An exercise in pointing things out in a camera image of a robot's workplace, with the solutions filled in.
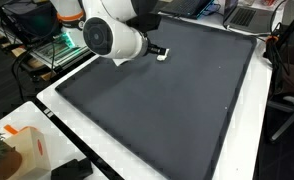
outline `green light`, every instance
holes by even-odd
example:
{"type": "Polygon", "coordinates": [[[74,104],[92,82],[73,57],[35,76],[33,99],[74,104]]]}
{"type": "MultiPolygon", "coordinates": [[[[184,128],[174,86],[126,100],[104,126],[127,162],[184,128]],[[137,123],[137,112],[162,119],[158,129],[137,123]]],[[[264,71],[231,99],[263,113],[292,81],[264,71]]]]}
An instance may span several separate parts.
{"type": "Polygon", "coordinates": [[[69,48],[74,48],[74,47],[76,47],[75,43],[74,43],[73,40],[70,38],[69,33],[64,33],[64,34],[62,35],[62,38],[65,40],[65,42],[66,42],[66,44],[67,44],[67,46],[68,46],[69,48]]]}

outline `cardboard box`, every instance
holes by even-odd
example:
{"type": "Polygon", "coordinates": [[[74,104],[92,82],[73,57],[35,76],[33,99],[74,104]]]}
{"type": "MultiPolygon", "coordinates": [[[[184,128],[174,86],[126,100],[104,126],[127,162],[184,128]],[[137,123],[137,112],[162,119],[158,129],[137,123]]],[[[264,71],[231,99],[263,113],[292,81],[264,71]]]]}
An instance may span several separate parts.
{"type": "Polygon", "coordinates": [[[38,179],[51,170],[44,135],[26,128],[5,140],[22,156],[22,164],[10,180],[38,179]]]}

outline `office chair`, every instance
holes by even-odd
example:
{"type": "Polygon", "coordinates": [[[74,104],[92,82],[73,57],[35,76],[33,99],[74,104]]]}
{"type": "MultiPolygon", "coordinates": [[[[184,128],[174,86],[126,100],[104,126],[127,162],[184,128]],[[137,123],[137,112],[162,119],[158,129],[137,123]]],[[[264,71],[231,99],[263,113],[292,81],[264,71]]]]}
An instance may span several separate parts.
{"type": "Polygon", "coordinates": [[[289,106],[286,104],[268,101],[267,106],[278,109],[283,112],[293,113],[287,121],[270,137],[271,142],[275,142],[294,122],[294,97],[293,96],[285,96],[283,98],[285,101],[293,103],[293,106],[289,106]]]}

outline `metal stand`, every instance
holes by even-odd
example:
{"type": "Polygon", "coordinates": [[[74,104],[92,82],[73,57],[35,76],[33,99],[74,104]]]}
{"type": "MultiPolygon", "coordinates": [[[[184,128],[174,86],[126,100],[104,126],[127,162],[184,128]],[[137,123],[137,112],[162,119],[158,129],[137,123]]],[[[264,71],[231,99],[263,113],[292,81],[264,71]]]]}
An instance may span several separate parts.
{"type": "Polygon", "coordinates": [[[270,141],[275,142],[293,123],[294,123],[294,106],[288,106],[285,104],[277,103],[269,101],[267,106],[272,107],[274,109],[278,109],[283,112],[292,113],[293,114],[286,120],[286,122],[271,136],[270,141]]]}

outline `black device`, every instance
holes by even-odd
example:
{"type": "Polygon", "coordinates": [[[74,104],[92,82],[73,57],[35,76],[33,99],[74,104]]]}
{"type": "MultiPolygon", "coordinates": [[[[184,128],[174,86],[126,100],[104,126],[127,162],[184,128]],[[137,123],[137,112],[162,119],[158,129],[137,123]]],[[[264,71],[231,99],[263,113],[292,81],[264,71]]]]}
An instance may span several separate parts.
{"type": "Polygon", "coordinates": [[[57,12],[50,2],[15,0],[3,8],[30,43],[60,33],[57,12]]]}
{"type": "Polygon", "coordinates": [[[160,11],[177,17],[197,19],[213,0],[173,0],[160,11]]]}
{"type": "Polygon", "coordinates": [[[91,162],[87,158],[73,159],[51,171],[51,180],[82,180],[93,174],[91,162]]]}
{"type": "Polygon", "coordinates": [[[0,5],[0,19],[6,24],[6,26],[15,34],[15,36],[23,42],[23,44],[28,44],[28,39],[24,36],[23,33],[15,26],[15,24],[12,22],[12,20],[7,16],[7,14],[4,12],[3,7],[0,5]]]}

